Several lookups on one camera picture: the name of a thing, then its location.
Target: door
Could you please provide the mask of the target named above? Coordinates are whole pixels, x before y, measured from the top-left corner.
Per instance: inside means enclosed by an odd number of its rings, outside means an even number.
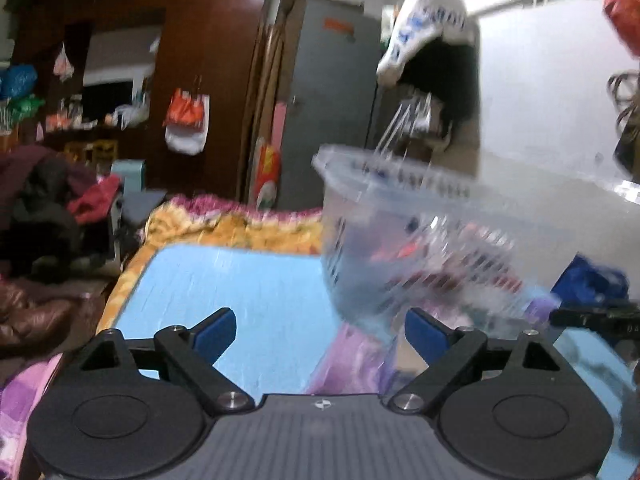
[[[307,0],[282,137],[278,209],[322,206],[311,166],[322,144],[363,148],[376,92],[380,22],[356,7]]]

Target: yellow floral blanket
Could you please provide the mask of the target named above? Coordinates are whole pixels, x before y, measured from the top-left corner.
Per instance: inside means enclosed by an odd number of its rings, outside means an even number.
[[[241,212],[220,213],[209,219],[193,219],[187,210],[171,203],[151,213],[145,243],[120,275],[109,296],[97,331],[112,327],[149,261],[171,244],[197,244],[243,248],[285,254],[320,254],[320,214],[293,221],[256,219]]]

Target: red bag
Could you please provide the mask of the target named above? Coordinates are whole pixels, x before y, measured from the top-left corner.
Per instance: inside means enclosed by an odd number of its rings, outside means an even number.
[[[166,118],[162,126],[178,124],[201,131],[204,121],[204,102],[197,96],[193,98],[188,92],[176,89],[169,103]]]
[[[604,12],[631,53],[640,57],[640,0],[604,0]]]

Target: red clothing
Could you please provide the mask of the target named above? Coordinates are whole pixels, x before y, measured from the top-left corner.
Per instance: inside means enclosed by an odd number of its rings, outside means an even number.
[[[113,199],[120,187],[120,179],[111,175],[91,186],[84,195],[66,205],[79,225],[94,224],[107,218]]]
[[[54,156],[58,154],[37,144],[20,146],[10,153],[0,155],[0,231],[9,228],[14,203],[33,168]],[[66,166],[66,184],[73,198],[82,196],[95,184],[95,172],[81,164]]]

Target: purple cloth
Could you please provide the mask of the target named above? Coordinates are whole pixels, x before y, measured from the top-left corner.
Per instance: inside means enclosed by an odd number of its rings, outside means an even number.
[[[60,355],[36,363],[0,392],[0,477],[17,478],[26,443],[27,421],[49,383]]]
[[[384,394],[396,365],[396,343],[378,341],[344,323],[311,375],[308,395]]]

